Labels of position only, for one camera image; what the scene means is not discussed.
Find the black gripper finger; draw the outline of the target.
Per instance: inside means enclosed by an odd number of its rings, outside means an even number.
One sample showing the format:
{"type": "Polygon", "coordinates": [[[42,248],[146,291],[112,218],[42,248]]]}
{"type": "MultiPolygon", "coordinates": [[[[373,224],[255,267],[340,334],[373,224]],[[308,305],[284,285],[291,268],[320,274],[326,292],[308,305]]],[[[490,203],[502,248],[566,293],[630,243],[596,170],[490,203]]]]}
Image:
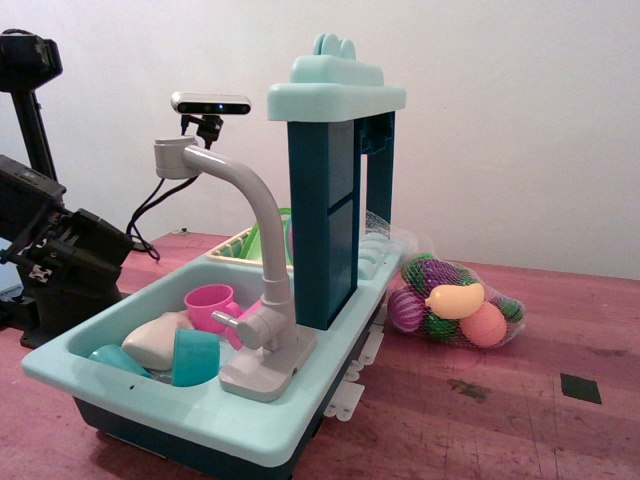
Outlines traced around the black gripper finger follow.
{"type": "Polygon", "coordinates": [[[26,285],[38,294],[70,294],[74,298],[120,300],[116,282],[121,273],[123,251],[93,251],[81,247],[47,244],[21,253],[9,251],[26,285]]]}
{"type": "Polygon", "coordinates": [[[65,268],[120,268],[131,248],[126,234],[84,209],[59,214],[47,236],[47,259],[65,268]]]}

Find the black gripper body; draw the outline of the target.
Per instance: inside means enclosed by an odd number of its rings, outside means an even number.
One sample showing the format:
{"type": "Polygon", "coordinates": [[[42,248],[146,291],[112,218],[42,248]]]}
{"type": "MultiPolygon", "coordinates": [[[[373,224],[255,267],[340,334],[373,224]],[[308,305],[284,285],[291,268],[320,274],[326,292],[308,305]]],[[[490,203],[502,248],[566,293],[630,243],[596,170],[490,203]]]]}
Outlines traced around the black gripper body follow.
{"type": "Polygon", "coordinates": [[[16,240],[62,201],[66,188],[50,177],[1,156],[1,237],[16,240]]]}

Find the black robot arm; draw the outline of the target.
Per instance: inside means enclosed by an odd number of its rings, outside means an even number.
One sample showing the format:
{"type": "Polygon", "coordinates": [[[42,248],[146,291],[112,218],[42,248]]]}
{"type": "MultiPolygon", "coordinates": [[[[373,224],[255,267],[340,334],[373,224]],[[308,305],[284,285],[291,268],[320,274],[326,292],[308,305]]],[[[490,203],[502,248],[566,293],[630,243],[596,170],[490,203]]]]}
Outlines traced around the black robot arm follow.
{"type": "MultiPolygon", "coordinates": [[[[19,29],[1,34],[1,90],[12,97],[31,167],[58,205],[65,188],[58,183],[36,90],[62,71],[55,41],[19,29]]],[[[122,232],[95,215],[66,212],[31,271],[49,269],[45,283],[51,287],[117,302],[116,282],[131,246],[122,232]]]]}

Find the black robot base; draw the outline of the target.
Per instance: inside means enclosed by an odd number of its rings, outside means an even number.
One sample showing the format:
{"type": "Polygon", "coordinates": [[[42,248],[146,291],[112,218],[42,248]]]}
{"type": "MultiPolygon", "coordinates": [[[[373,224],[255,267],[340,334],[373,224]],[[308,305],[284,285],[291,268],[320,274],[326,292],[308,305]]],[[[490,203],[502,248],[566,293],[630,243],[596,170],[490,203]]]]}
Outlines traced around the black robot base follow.
{"type": "Polygon", "coordinates": [[[42,283],[17,268],[22,288],[1,292],[1,326],[23,332],[20,344],[35,349],[122,299],[115,281],[90,277],[42,283]]]}

